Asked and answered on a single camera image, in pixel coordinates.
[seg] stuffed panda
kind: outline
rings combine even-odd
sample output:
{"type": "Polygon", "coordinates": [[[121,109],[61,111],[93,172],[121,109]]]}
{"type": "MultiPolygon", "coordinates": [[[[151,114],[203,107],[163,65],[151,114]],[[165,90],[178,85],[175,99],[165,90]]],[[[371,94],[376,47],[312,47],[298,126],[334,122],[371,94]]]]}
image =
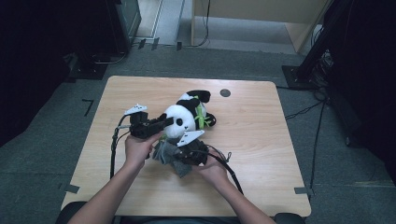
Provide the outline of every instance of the stuffed panda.
{"type": "Polygon", "coordinates": [[[181,95],[175,105],[165,111],[167,118],[174,118],[174,124],[164,128],[168,138],[179,138],[184,132],[202,130],[205,125],[212,127],[216,118],[206,111],[210,91],[188,91],[181,95]]]}
{"type": "Polygon", "coordinates": [[[204,105],[209,100],[210,91],[188,91],[181,95],[175,105],[170,105],[164,111],[166,117],[173,118],[174,122],[163,129],[164,137],[155,146],[152,159],[162,164],[171,164],[180,177],[189,173],[191,166],[175,156],[179,152],[177,142],[185,132],[202,130],[205,125],[212,127],[216,124],[215,116],[208,113],[204,105]]]}

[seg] person's right hand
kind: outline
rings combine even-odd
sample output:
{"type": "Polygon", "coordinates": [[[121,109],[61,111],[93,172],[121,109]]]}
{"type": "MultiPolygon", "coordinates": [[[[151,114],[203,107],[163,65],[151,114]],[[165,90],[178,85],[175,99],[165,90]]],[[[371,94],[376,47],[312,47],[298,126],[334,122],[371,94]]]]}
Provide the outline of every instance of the person's right hand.
{"type": "MultiPolygon", "coordinates": [[[[209,153],[220,157],[219,153],[212,148],[209,149],[209,153]]],[[[205,165],[192,166],[192,170],[200,174],[213,187],[218,187],[219,184],[230,181],[224,166],[211,156],[207,156],[205,165]]]]}

